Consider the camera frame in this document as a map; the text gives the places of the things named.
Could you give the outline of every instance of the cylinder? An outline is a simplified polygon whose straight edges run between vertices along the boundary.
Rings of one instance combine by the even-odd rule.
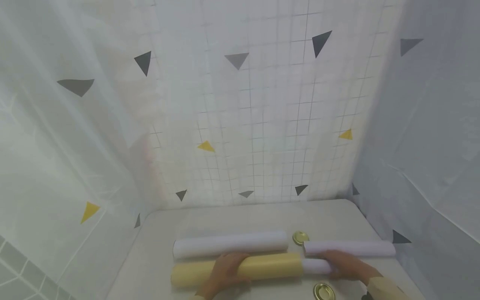
[[[199,286],[212,272],[215,261],[176,264],[170,276],[173,287]],[[247,257],[238,269],[238,275],[251,280],[296,277],[303,274],[299,253],[281,253]]]
[[[257,232],[176,240],[173,244],[173,257],[184,259],[230,252],[284,251],[287,248],[288,236],[284,231]]]
[[[304,274],[327,275],[332,272],[332,267],[324,259],[305,258],[301,262]]]
[[[303,243],[306,256],[318,255],[327,250],[340,250],[355,256],[384,257],[395,256],[395,247],[386,240],[381,241],[351,241],[324,240],[306,241]]]

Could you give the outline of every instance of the white paper roll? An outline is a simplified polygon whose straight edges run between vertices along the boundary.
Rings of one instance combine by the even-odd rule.
[[[303,266],[304,274],[323,274],[327,275],[332,272],[332,267],[328,261],[323,259],[305,258],[302,259],[301,264]]]
[[[183,259],[229,252],[283,251],[287,248],[288,236],[284,231],[257,232],[176,240],[173,244],[173,257]]]
[[[306,241],[303,243],[306,256],[318,255],[327,250],[340,250],[355,256],[395,256],[395,247],[386,240],[350,241],[324,240]]]

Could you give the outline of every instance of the human hand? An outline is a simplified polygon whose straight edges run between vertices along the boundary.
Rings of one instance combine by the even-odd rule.
[[[367,286],[370,278],[382,277],[382,274],[371,265],[364,263],[354,255],[342,251],[325,251],[320,254],[320,258],[326,259],[333,265],[334,270],[329,275],[333,280],[360,280]]]
[[[198,289],[196,295],[211,300],[224,289],[243,282],[250,283],[248,277],[237,275],[241,262],[248,256],[244,253],[222,254],[215,261],[210,278]]]

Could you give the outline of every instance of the gold lid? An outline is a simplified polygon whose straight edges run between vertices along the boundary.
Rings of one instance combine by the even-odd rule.
[[[317,300],[335,300],[335,293],[332,288],[325,283],[317,283],[313,287],[313,295]]]
[[[305,242],[306,240],[310,239],[308,235],[303,231],[295,231],[295,233],[293,234],[293,241],[299,246],[303,246],[303,242]]]

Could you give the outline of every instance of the beige sleeve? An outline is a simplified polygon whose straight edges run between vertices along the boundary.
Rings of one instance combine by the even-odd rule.
[[[409,300],[395,283],[385,277],[370,278],[367,291],[374,300]]]

